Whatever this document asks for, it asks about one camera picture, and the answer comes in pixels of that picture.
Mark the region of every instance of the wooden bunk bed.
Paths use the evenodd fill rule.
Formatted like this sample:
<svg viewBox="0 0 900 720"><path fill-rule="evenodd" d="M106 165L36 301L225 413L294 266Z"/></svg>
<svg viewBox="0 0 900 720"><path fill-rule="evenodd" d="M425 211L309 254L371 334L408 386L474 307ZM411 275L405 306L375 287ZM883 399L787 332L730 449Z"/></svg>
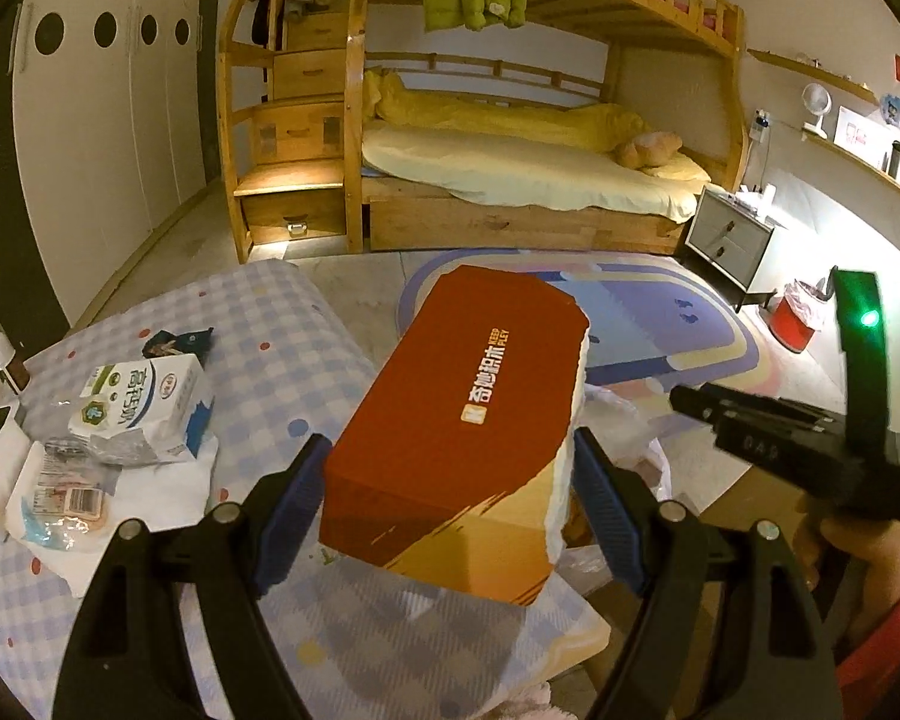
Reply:
<svg viewBox="0 0 900 720"><path fill-rule="evenodd" d="M529 22L608 45L601 81L479 57L367 52L370 4L420 5L422 0L337 0L325 13L285 28L271 6L269 45L250 46L234 40L248 1L231 2L218 46L221 162L242 262L254 244L343 233L352 252L363 251L367 242L371 250L676 250L684 225L660 215L478 205L427 184L365 177L362 86L367 67L509 81L506 94L458 95L498 105L548 105L540 103L539 90L576 95L581 103L613 101L621 59L631 47L715 57L730 147L722 155L683 151L716 183L727 189L739 185L748 142L738 92L743 12L725 0L528 0ZM268 70L269 99L233 111L232 73L240 66ZM525 88L528 97L514 88ZM238 170L235 130L247 123L244 137L250 141L252 164Z"/></svg>

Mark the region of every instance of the human hand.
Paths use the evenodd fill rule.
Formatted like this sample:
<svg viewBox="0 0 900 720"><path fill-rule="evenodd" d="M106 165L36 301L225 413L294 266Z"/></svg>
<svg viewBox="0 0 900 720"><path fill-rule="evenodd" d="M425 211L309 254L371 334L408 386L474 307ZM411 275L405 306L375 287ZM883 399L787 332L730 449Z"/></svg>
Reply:
<svg viewBox="0 0 900 720"><path fill-rule="evenodd" d="M828 545L868 564L861 605L847 629L847 641L856 648L900 600L900 522L828 517L819 527L815 523L804 518L794 535L794 555L810 589L820 581L817 563Z"/></svg>

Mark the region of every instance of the blue gripper pad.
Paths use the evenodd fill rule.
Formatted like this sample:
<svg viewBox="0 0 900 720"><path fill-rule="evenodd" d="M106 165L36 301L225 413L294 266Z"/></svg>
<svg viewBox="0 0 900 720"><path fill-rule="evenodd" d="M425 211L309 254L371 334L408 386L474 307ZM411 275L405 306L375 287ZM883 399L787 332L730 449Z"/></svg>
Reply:
<svg viewBox="0 0 900 720"><path fill-rule="evenodd" d="M574 450L573 489L583 504L600 551L604 554L613 578L622 581L636 595L643 597L650 584L650 577L642 560L641 539L645 529L634 521L631 512L624 505L621 493L635 495L636 502L640 504L635 508L642 511L648 511L648 505L655 508L656 501L637 474L612 469L607 456L586 428L574 432ZM611 474L626 486L625 490L615 488ZM634 477L636 485L629 476Z"/></svg>
<svg viewBox="0 0 900 720"><path fill-rule="evenodd" d="M333 445L324 436L311 437L308 443L310 451L301 452L293 461L290 469L295 475L261 531L253 572L253 584L261 598L287 578L323 501L323 462Z"/></svg>

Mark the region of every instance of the nightstand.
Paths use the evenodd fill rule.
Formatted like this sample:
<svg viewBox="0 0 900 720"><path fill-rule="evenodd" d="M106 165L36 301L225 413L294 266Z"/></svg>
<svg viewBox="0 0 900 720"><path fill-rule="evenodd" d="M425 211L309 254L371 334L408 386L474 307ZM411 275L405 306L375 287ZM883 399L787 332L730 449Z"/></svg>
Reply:
<svg viewBox="0 0 900 720"><path fill-rule="evenodd" d="M737 312L751 303L766 307L793 275L793 234L711 187L703 190L686 245L742 291Z"/></svg>

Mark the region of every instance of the wooden drawer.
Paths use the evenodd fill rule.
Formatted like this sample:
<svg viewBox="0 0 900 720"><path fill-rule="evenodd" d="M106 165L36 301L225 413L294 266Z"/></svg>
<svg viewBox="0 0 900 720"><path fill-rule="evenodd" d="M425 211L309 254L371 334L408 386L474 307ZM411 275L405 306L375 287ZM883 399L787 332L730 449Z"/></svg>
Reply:
<svg viewBox="0 0 900 720"><path fill-rule="evenodd" d="M315 52L346 48L348 13L313 13L302 22L288 22L284 50Z"/></svg>
<svg viewBox="0 0 900 720"><path fill-rule="evenodd" d="M706 250L703 250L703 253L744 287L751 285L763 256L763 250L758 252L743 250L735 242L726 238L712 242Z"/></svg>
<svg viewBox="0 0 900 720"><path fill-rule="evenodd" d="M312 189L254 194L241 199L244 217L255 244L346 233L343 189ZM289 223L305 225L290 234Z"/></svg>
<svg viewBox="0 0 900 720"><path fill-rule="evenodd" d="M253 114L253 161L343 156L343 103L259 108Z"/></svg>
<svg viewBox="0 0 900 720"><path fill-rule="evenodd" d="M346 49L281 53L274 57L274 98L336 95L346 83Z"/></svg>
<svg viewBox="0 0 900 720"><path fill-rule="evenodd" d="M770 240L770 229L743 210L734 208L705 191L701 196L689 242L699 250L706 251L722 239L733 242L741 250L752 252L759 262Z"/></svg>
<svg viewBox="0 0 900 720"><path fill-rule="evenodd" d="M555 211L488 206L399 178L365 178L370 248L543 248L673 254L683 225L657 215L602 208Z"/></svg>

